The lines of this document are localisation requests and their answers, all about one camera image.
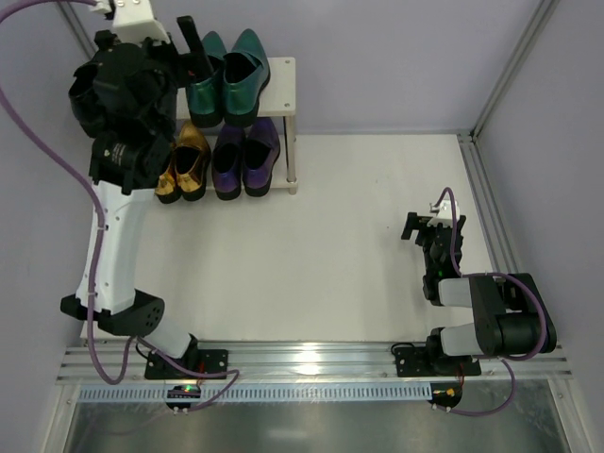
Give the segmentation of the green loafer shoe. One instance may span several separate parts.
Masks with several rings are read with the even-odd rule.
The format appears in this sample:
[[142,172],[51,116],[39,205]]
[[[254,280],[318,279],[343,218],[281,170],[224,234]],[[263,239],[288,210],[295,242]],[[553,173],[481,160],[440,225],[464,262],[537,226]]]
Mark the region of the green loafer shoe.
[[223,108],[225,122],[250,127],[256,121],[260,95],[271,78],[268,57],[258,34],[245,29],[224,57]]
[[209,128],[218,126],[224,116],[222,90],[227,50],[216,31],[207,33],[201,43],[211,63],[212,73],[190,84],[186,88],[186,95],[193,124],[199,128]]

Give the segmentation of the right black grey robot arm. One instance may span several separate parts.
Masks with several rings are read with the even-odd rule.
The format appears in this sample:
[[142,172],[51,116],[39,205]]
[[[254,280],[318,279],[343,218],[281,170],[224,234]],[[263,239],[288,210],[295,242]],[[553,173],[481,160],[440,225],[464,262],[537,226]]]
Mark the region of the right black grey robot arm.
[[423,293],[433,306],[469,309],[473,321],[457,327],[436,327],[423,344],[394,344],[397,374],[401,377],[478,376],[478,357],[521,359],[548,354],[557,346],[557,332],[532,276],[461,277],[465,223],[462,216],[452,231],[436,216],[407,214],[401,239],[416,233],[425,274]]

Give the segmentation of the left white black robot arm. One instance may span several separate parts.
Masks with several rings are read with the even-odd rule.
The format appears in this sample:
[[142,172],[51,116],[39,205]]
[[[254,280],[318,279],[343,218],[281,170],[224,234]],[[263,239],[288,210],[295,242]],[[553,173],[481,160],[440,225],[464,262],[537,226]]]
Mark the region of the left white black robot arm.
[[143,220],[165,171],[176,133],[176,98],[210,62],[193,18],[177,19],[189,52],[145,35],[140,43],[96,34],[98,50],[75,71],[69,98],[92,138],[89,175],[100,208],[93,216],[87,269],[62,312],[89,327],[139,337],[181,366],[193,365],[195,337],[164,316],[164,301],[134,285]]

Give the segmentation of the purple loafer shoe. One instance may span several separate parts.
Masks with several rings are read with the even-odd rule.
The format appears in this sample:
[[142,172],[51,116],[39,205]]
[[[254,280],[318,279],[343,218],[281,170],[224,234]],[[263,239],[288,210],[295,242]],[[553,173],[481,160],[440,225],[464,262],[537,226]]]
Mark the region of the purple loafer shoe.
[[242,189],[242,159],[245,132],[241,127],[224,125],[212,152],[211,177],[217,197],[236,199]]
[[280,139],[273,120],[259,118],[243,143],[243,185],[247,195],[268,194],[279,155]]

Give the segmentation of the gold loafer shoe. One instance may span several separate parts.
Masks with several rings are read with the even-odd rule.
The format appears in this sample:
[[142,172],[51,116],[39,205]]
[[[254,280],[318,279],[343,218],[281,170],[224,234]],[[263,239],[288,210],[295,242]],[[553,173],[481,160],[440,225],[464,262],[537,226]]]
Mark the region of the gold loafer shoe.
[[181,191],[176,181],[176,170],[173,159],[169,159],[166,162],[163,173],[159,176],[155,196],[160,203],[165,205],[175,203],[181,197]]
[[183,123],[176,139],[176,184],[186,201],[201,199],[206,192],[211,161],[210,145],[192,121]]

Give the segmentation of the black loafer shoe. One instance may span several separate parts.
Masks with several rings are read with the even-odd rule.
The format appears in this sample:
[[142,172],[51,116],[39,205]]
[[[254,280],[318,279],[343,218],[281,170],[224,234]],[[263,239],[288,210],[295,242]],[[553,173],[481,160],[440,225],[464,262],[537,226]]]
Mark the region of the black loafer shoe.
[[84,132],[93,139],[104,130],[106,125],[105,112],[93,89],[97,73],[96,64],[86,63],[80,66],[74,73],[75,81],[68,91],[75,118]]

